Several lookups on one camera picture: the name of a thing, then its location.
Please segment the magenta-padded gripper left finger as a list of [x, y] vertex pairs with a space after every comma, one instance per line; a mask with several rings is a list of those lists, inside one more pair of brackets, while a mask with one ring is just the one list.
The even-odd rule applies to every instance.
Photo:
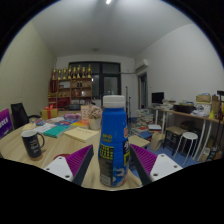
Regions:
[[93, 146], [89, 145], [67, 157], [58, 156], [44, 170], [81, 186], [93, 155]]

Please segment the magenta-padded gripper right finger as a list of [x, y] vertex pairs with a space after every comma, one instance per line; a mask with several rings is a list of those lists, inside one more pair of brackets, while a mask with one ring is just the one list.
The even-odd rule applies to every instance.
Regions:
[[134, 144], [130, 145], [130, 154], [143, 186], [182, 169], [167, 155], [155, 155]]

